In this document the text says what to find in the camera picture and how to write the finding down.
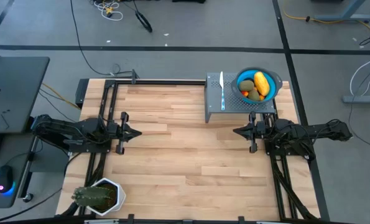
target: knife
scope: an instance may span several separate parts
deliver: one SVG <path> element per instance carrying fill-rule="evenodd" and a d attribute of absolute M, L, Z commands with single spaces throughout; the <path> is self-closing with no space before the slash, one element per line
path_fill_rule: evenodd
<path fill-rule="evenodd" d="M 220 76 L 220 85 L 222 87 L 222 101 L 221 101 L 221 110 L 224 110 L 224 94 L 223 94 L 223 72 L 221 72 L 221 76 Z"/>

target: gray floor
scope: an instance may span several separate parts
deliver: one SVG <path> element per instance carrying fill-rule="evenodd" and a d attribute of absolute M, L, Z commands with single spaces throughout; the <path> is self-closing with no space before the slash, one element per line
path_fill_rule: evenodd
<path fill-rule="evenodd" d="M 0 1 L 0 13 L 6 2 Z M 140 27 L 133 12 L 123 5 L 120 11 L 124 19 L 111 22 L 103 19 L 88 1 L 74 0 L 73 3 L 83 45 L 282 48 L 271 1 L 214 0 L 206 4 L 139 1 L 140 10 L 154 26 L 153 34 Z M 303 17 L 340 12 L 349 1 L 328 4 L 288 0 L 279 3 L 292 16 Z M 370 1 L 358 12 L 370 14 Z M 307 24 L 284 17 L 284 26 L 292 49 L 358 50 L 358 42 L 369 35 L 366 27 L 355 23 Z M 0 45 L 76 45 L 70 3 L 15 0 L 1 24 Z M 44 82 L 71 101 L 80 78 L 99 77 L 86 66 L 79 51 L 0 50 L 0 54 L 50 57 Z M 206 72 L 236 72 L 256 65 L 290 80 L 284 54 L 126 51 L 88 51 L 85 54 L 98 71 L 110 72 L 113 63 L 119 63 L 123 70 L 135 68 L 142 78 L 204 78 Z M 350 106 L 342 104 L 341 97 L 349 94 L 353 72 L 370 60 L 370 56 L 292 57 L 309 123 L 324 123 L 333 118 L 348 122 Z M 355 79 L 355 88 L 369 69 L 361 71 Z M 78 119 L 78 110 L 55 99 L 51 101 L 68 117 Z M 38 98 L 32 114 L 44 113 L 63 119 L 43 98 Z M 370 105 L 355 105 L 351 124 L 354 131 L 370 142 Z M 356 138 L 348 142 L 319 140 L 315 150 L 331 220 L 370 223 L 370 146 Z M 55 159 L 66 160 L 60 151 L 55 153 Z M 25 204 L 17 200 L 12 208 L 0 209 L 0 217 L 41 201 L 55 192 L 62 181 L 61 172 L 35 174 L 30 183 L 30 191 L 35 193 L 34 201 Z M 13 220 L 51 217 L 57 200 L 58 195 Z"/>

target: wooden table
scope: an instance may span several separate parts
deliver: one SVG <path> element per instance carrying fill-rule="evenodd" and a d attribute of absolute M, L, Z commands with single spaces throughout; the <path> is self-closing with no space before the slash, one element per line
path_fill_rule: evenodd
<path fill-rule="evenodd" d="M 80 119 L 97 116 L 103 86 L 103 79 L 89 81 Z M 296 123 L 288 82 L 275 100 L 279 117 Z M 103 176 L 121 184 L 127 199 L 120 211 L 104 218 L 132 213 L 142 219 L 279 220 L 263 142 L 250 154 L 250 142 L 232 132 L 247 123 L 247 114 L 213 114 L 205 124 L 203 86 L 189 85 L 119 85 L 116 122 L 122 111 L 129 114 L 131 128 L 143 135 L 125 143 L 125 155 L 107 156 Z M 69 165 L 56 213 L 65 211 L 75 188 L 84 185 L 89 157 L 84 153 Z M 295 193 L 319 217 L 306 160 L 287 160 Z"/>

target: computer mouse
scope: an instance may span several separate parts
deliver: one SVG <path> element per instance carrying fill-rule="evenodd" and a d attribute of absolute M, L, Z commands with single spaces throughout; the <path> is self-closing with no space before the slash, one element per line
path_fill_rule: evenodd
<path fill-rule="evenodd" d="M 0 167 L 0 193 L 5 193 L 13 185 L 12 167 L 4 165 Z"/>

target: potted plant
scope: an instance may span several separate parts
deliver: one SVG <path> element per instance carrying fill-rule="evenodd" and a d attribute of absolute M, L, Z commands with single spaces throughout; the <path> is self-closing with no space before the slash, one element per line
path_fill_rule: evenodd
<path fill-rule="evenodd" d="M 91 187 L 75 189 L 72 199 L 79 206 L 103 216 L 121 208 L 126 198 L 123 188 L 113 181 L 103 178 Z"/>

